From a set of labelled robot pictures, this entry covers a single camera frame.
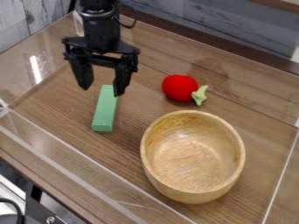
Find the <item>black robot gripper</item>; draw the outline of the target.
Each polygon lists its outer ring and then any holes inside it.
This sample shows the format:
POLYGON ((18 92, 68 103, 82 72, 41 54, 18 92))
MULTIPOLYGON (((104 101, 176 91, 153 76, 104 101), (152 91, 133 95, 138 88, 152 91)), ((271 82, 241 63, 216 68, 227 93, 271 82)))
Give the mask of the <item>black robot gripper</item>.
POLYGON ((82 19, 81 37, 61 39, 65 51, 64 59, 78 86, 88 90, 93 83, 92 66, 114 68, 113 79, 114 96, 120 96, 130 82, 132 73, 137 71, 137 55, 140 50, 120 38, 121 23, 116 17, 102 19, 82 19))

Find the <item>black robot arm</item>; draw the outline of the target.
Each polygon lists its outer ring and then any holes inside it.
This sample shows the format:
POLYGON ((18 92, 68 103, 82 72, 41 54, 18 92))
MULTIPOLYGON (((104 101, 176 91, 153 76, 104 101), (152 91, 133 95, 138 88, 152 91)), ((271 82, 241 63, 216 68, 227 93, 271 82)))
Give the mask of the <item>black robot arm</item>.
POLYGON ((78 86, 88 90, 93 83, 92 66, 114 69, 113 95, 120 96, 137 72, 140 49, 120 38, 120 27, 136 25, 120 22, 117 0, 78 0, 78 16, 82 20, 81 37, 65 37, 64 59, 78 86))

